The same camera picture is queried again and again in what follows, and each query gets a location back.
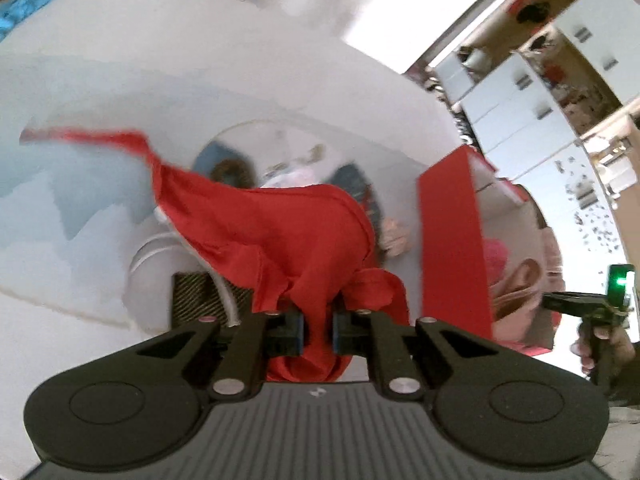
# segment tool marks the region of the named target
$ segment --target shelf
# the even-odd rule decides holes
[[[526,0],[526,4],[548,2],[550,5],[547,22],[554,19],[575,0]],[[462,46],[482,48],[492,60],[492,69],[500,65],[512,50],[518,50],[533,35],[541,25],[531,22],[518,23],[516,17],[508,13],[514,0],[506,1],[476,28]]]
[[[552,46],[542,52],[532,52],[531,43],[541,35],[545,35]],[[620,108],[620,101],[600,74],[552,23],[527,41],[520,53],[549,86],[559,83],[551,93],[578,135],[583,135]]]
[[[602,122],[596,124],[591,130],[581,135],[580,138],[584,142],[596,136],[610,140],[618,136],[619,131],[626,129],[629,116],[640,116],[640,97],[619,108]]]

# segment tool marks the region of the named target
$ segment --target person's hand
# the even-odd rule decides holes
[[[571,345],[571,352],[580,356],[582,373],[589,374],[596,363],[591,357],[590,335],[584,333],[582,327],[583,325],[580,325],[578,329],[579,338],[578,341]],[[622,327],[597,326],[593,330],[593,333],[598,339],[609,339],[613,347],[613,367],[615,375],[619,374],[620,370],[636,357],[636,349]]]

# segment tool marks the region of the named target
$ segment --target logo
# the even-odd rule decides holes
[[[324,397],[326,395],[326,390],[324,388],[316,388],[315,390],[309,390],[309,395],[314,396],[316,399],[320,397]]]

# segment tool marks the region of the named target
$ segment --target white kitchen cabinet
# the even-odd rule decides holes
[[[460,101],[462,96],[474,87],[474,80],[471,79],[456,52],[452,52],[443,59],[436,66],[435,71],[451,103]]]
[[[527,85],[517,89],[472,127],[482,150],[488,153],[549,109],[561,112],[542,80],[532,73]]]
[[[498,169],[498,176],[514,179],[574,140],[575,132],[565,116],[549,107],[485,155]]]
[[[640,93],[638,23],[633,0],[577,0],[554,21],[622,104]]]
[[[546,216],[564,214],[579,208],[578,197],[593,191],[592,200],[607,203],[589,156],[575,141],[516,179],[539,202]]]
[[[535,77],[532,68],[519,55],[514,54],[487,75],[462,99],[466,117],[474,124],[498,104],[518,91],[525,78]]]

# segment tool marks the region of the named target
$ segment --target red object on shelf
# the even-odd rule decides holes
[[[557,64],[549,63],[545,65],[545,77],[552,83],[561,83],[566,78],[566,72]]]
[[[517,16],[517,14],[523,9],[527,0],[513,0],[507,8],[507,14],[511,16]]]

